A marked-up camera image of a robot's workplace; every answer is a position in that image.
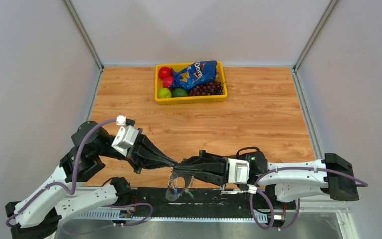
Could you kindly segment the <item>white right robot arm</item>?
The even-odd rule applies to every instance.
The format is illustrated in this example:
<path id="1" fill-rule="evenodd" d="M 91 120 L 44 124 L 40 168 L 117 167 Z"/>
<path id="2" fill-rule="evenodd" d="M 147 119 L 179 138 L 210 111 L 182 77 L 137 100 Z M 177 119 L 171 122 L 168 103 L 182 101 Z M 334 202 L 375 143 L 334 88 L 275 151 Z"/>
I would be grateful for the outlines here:
<path id="1" fill-rule="evenodd" d="M 271 208 L 319 195 L 336 201 L 357 201 L 357 188 L 366 186 L 355 178 L 352 164 L 336 153 L 308 162 L 272 163 L 257 147 L 242 148 L 232 156 L 202 150 L 198 156 L 184 159 L 173 166 L 166 198 L 175 201 L 188 193 L 194 179 L 221 188 L 235 184 L 238 193 L 255 194 L 257 187 L 264 187 L 264 201 Z"/>

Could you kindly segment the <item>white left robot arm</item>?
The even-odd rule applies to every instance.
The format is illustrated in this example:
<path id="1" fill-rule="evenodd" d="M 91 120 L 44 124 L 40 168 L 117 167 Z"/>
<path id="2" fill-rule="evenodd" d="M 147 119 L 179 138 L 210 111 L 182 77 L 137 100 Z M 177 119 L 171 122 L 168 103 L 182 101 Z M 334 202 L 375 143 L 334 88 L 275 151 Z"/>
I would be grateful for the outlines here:
<path id="1" fill-rule="evenodd" d="M 14 239 L 47 238 L 67 221 L 98 207 L 139 206 L 123 177 L 112 178 L 91 193 L 74 196 L 78 187 L 104 169 L 103 156 L 127 161 L 136 173 L 175 165 L 135 128 L 133 120 L 118 116 L 113 122 L 119 126 L 117 135 L 105 130 L 106 121 L 81 124 L 71 137 L 73 148 L 49 178 L 26 199 L 6 205 L 6 224 Z"/>

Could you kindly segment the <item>silver metal key holder plate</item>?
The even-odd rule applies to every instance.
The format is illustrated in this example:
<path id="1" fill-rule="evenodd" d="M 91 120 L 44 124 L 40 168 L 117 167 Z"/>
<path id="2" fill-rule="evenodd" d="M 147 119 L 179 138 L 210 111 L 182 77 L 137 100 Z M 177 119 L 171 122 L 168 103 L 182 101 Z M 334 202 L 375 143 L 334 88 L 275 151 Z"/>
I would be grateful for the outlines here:
<path id="1" fill-rule="evenodd" d="M 185 189 L 188 189 L 191 192 L 191 187 L 192 187 L 193 182 L 194 182 L 194 178 L 192 178 L 191 179 L 191 183 L 190 183 L 190 185 L 188 187 L 185 187 L 185 182 L 184 182 L 183 186 L 181 186 L 181 187 L 178 186 L 180 179 L 183 179 L 183 181 L 184 181 L 184 178 L 178 177 L 177 174 L 173 173 L 173 170 L 174 170 L 174 168 L 171 169 L 171 173 L 170 173 L 170 175 L 168 177 L 167 190 L 166 190 L 166 193 L 165 193 L 166 199 L 168 201 L 171 201 L 171 202 L 176 201 L 181 196 L 187 195 L 185 193 Z"/>

